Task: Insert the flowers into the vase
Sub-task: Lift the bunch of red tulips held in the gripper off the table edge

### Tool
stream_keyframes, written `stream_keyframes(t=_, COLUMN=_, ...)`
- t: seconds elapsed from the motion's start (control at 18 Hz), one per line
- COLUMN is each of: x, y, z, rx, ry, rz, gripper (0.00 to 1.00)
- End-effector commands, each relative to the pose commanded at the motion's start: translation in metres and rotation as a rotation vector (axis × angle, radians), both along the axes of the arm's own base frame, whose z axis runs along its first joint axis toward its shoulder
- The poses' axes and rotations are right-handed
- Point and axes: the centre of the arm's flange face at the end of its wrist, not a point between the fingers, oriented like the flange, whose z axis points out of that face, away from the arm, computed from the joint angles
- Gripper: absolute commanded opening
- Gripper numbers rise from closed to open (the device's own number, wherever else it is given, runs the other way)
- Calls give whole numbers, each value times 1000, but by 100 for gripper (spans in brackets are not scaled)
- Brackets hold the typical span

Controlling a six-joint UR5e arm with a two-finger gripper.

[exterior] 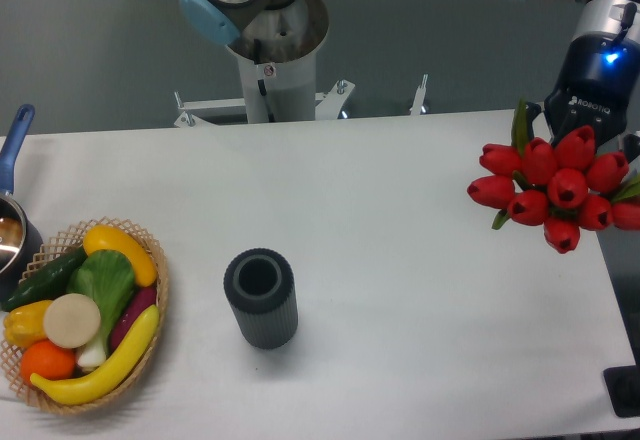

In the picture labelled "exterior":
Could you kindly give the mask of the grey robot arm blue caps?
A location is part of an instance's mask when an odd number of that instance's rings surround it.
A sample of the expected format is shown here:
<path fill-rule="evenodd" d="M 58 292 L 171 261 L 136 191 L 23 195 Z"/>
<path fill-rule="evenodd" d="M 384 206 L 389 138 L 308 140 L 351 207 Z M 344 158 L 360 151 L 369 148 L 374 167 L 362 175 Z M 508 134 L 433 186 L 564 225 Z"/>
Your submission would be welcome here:
<path fill-rule="evenodd" d="M 598 144 L 617 140 L 629 161 L 639 137 L 626 112 L 639 78 L 639 0 L 574 0 L 583 7 L 556 84 L 528 115 L 554 141 L 581 126 Z M 316 98 L 315 56 L 328 32 L 322 0 L 179 0 L 192 27 L 235 56 L 252 123 L 334 118 L 342 98 Z"/>

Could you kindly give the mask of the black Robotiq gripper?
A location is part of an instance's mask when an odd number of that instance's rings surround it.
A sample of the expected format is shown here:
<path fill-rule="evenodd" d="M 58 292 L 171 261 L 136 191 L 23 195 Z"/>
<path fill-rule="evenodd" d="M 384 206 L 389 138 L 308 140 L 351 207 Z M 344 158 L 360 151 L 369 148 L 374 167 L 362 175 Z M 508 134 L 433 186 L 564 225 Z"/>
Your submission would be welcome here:
<path fill-rule="evenodd" d="M 572 131 L 590 126 L 598 147 L 622 134 L 627 127 L 627 108 L 639 78 L 639 45 L 587 34 L 572 41 L 553 91 L 544 105 L 526 101 L 526 131 L 542 116 L 558 145 Z M 640 136 L 627 133 L 621 152 L 631 165 L 640 156 Z"/>

